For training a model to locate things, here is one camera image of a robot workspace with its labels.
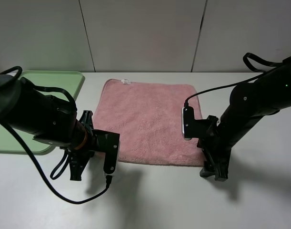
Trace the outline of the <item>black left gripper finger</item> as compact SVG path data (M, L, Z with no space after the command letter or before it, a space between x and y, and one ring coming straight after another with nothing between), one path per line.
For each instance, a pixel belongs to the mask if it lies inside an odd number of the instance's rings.
M87 161L70 161L70 180L81 181L82 173L87 165Z

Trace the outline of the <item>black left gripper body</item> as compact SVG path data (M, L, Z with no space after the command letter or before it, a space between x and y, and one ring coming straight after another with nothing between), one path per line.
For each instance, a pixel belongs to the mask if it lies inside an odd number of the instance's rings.
M76 111L64 115L64 126L67 127L65 164L70 161L89 161L95 152L104 152L108 131L94 129L92 111L84 111L80 120L76 119Z

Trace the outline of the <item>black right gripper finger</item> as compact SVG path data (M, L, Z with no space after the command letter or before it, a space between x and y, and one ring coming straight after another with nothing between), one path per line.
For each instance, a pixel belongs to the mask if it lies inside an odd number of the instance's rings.
M204 161L203 168L200 171L200 177L208 178L216 176L216 166L210 161Z
M228 162L218 162L214 165L215 181L224 182L228 179Z

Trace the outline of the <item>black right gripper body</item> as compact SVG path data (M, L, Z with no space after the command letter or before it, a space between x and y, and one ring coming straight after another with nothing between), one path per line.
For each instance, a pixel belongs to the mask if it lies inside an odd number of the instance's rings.
M197 147L204 154L205 167L228 167L233 147L233 124L230 116L223 114L220 119L208 116L195 120Z

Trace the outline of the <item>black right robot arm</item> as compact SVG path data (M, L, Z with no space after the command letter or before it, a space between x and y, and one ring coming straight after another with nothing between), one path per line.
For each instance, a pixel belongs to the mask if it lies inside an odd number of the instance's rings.
M197 146L206 161L200 171L203 178L228 179L231 149L263 117L291 107L291 57L259 76L252 83L240 83L230 94L230 104L220 118L208 116L208 136Z

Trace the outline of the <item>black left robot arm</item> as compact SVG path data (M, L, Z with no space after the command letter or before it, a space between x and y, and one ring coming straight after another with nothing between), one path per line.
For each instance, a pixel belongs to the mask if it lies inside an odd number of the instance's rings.
M12 128L33 135L33 140L64 150L61 161L50 174L59 178L70 168L70 179L80 181L95 152L105 154L103 171L115 172L120 135L94 129L93 112L85 110L78 120L73 97L58 87L33 84L25 77L0 75L0 118Z

